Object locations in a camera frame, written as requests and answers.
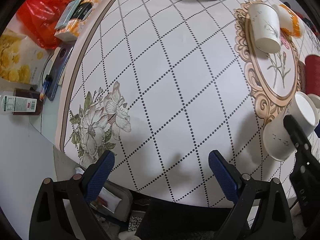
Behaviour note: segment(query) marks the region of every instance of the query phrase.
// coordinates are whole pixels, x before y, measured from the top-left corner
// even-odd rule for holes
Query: flower center
[[[89,127],[88,127],[88,133],[89,133],[92,137],[95,137],[95,136],[96,136],[96,131],[94,130],[92,124],[90,124]]]

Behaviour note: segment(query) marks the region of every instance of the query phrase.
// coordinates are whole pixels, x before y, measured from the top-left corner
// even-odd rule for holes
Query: white wall
[[[27,116],[0,115],[0,206],[23,240],[43,179],[56,180],[52,144]]]

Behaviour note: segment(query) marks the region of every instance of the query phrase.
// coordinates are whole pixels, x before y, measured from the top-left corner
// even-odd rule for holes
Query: red textured object
[[[34,35],[35,43],[44,49],[55,49],[61,42],[54,29],[70,0],[26,0],[17,15]]]
[[[305,59],[306,64],[306,94],[320,96],[320,57],[309,55]]]

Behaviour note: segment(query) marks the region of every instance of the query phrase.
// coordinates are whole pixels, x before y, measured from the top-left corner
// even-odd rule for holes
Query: bottle
[[[42,109],[40,93],[34,90],[7,89],[0,94],[0,113],[13,115],[39,115]]]

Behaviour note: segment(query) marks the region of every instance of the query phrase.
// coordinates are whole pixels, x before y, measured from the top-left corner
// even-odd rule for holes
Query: table
[[[274,161],[264,126],[304,90],[304,59],[320,55],[311,30],[259,51],[250,4],[278,0],[103,0],[66,67],[55,145],[87,167],[115,153],[109,180],[160,199],[230,207],[208,165],[217,149],[241,173],[278,177],[287,198],[295,156]],[[270,64],[283,64],[277,76]],[[319,140],[309,140],[319,159]]]

